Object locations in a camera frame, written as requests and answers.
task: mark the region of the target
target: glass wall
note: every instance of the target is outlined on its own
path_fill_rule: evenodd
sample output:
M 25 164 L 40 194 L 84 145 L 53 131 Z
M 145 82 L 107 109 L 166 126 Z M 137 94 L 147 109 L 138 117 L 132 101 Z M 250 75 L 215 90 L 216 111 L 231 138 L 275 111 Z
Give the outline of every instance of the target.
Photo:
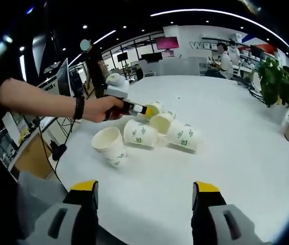
M 120 46 L 114 47 L 102 54 L 105 65 L 108 70 L 120 69 L 134 66 L 144 54 L 152 54 L 160 52 L 156 48 L 155 39 L 164 37 L 165 34 L 155 33 L 145 37 L 141 37 L 132 41 L 122 43 Z M 127 59 L 118 61 L 118 55 L 127 53 Z

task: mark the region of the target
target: hand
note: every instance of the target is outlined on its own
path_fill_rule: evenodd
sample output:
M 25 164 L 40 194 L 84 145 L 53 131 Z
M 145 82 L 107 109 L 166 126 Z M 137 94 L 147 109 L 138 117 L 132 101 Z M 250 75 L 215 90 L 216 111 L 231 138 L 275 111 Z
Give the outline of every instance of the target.
M 95 123 L 99 123 L 105 120 L 106 112 L 113 106 L 123 108 L 123 101 L 112 96 L 102 97 L 95 100 L 85 101 L 83 118 Z M 109 120 L 120 119 L 123 115 L 112 113 Z

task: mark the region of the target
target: black bracelet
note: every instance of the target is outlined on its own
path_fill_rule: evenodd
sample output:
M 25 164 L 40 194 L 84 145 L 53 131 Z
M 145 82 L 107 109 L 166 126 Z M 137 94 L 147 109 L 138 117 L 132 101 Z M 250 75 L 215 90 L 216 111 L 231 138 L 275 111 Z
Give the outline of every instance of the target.
M 74 113 L 74 120 L 81 119 L 83 116 L 84 111 L 84 97 L 76 97 L 76 106 L 75 106 L 75 113 Z

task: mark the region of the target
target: paper cup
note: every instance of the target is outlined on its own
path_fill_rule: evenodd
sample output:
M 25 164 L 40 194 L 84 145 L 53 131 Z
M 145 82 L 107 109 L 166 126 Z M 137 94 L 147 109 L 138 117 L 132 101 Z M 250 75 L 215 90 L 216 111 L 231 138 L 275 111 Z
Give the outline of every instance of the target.
M 92 146 L 113 167 L 119 167 L 127 161 L 126 148 L 118 128 L 110 127 L 99 131 L 92 139 Z
M 176 114 L 172 111 L 160 113 L 150 120 L 150 126 L 155 128 L 161 136 L 166 136 L 171 123 L 176 119 Z
M 153 103 L 150 103 L 148 105 L 145 105 L 146 107 L 150 108 L 152 110 L 152 115 L 151 116 L 146 116 L 146 119 L 150 121 L 150 119 L 154 116 L 157 116 L 159 113 L 164 112 L 164 106 L 160 102 L 156 101 Z
M 167 140 L 171 144 L 175 144 L 190 150 L 196 151 L 199 143 L 198 132 L 189 124 L 184 124 L 174 120 L 168 130 Z
M 129 120 L 124 128 L 125 143 L 141 144 L 154 147 L 158 132 L 149 125 Z

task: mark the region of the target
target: seated person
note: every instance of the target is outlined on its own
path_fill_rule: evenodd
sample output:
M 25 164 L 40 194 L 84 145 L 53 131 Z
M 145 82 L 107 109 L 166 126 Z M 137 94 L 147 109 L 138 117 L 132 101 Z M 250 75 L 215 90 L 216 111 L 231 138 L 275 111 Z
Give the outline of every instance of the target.
M 240 60 L 241 60 L 240 51 L 236 47 L 236 43 L 233 40 L 230 41 L 230 47 L 228 47 L 228 55 L 233 65 L 239 65 Z
M 252 63 L 251 59 L 248 58 L 246 61 L 244 61 L 243 67 L 253 70 L 255 68 L 255 65 Z
M 228 47 L 225 43 L 220 42 L 217 44 L 217 48 L 221 55 L 221 62 L 211 64 L 213 68 L 208 69 L 205 76 L 230 79 L 232 77 L 232 62 L 227 53 Z

